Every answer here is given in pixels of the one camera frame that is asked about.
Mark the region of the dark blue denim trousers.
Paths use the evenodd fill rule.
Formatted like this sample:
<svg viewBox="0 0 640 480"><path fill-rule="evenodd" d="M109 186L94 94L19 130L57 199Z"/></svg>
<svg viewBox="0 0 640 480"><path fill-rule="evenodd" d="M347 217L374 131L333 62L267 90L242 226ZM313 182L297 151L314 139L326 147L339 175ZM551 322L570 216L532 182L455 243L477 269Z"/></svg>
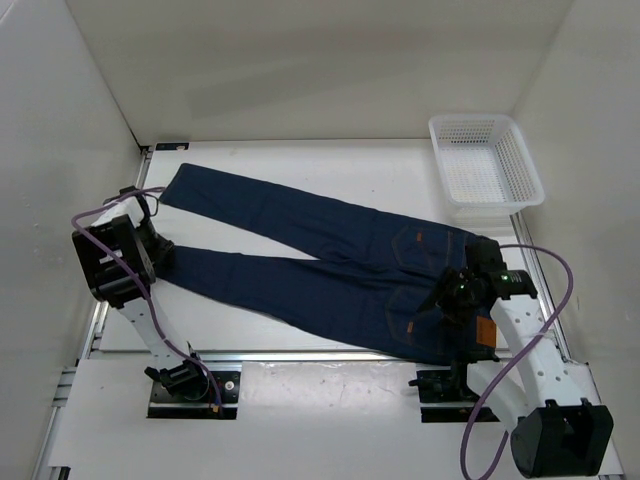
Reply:
<svg viewBox="0 0 640 480"><path fill-rule="evenodd" d="M466 264L471 232L184 164L163 204L294 248L299 258L178 246L163 279L332 341L432 365L477 356L490 322L467 326L422 305L447 268Z"/></svg>

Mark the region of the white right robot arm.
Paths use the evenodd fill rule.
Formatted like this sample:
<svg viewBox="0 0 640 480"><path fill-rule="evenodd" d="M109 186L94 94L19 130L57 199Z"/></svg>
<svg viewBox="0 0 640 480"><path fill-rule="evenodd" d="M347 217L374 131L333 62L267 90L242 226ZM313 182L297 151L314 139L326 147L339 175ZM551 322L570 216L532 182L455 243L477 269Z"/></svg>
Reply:
<svg viewBox="0 0 640 480"><path fill-rule="evenodd" d="M483 410L503 425L498 449L511 451L523 477L596 476L612 435L613 417L574 382L548 335L570 300L573 273L566 273L566 292L545 316L530 275L509 269L503 249L487 238L471 243L465 249L466 267L447 268L421 308L439 309L455 326L474 326L482 346L491 347L503 337L511 359L501 363L495 356L467 351L446 370L418 371L411 383L422 402L441 409L455 402L472 403L460 444L463 477L470 476L467 449Z"/></svg>

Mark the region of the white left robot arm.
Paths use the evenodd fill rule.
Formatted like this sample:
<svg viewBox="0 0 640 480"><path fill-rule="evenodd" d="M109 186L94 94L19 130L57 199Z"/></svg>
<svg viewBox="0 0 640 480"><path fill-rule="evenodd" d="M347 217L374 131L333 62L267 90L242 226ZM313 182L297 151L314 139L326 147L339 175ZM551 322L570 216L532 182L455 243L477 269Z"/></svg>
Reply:
<svg viewBox="0 0 640 480"><path fill-rule="evenodd" d="M103 205L72 217L72 243L88 288L133 326L152 355L145 369L169 395L199 401L215 391L199 354L155 303L152 287L173 266L175 245L159 235L149 202L161 187L125 187Z"/></svg>

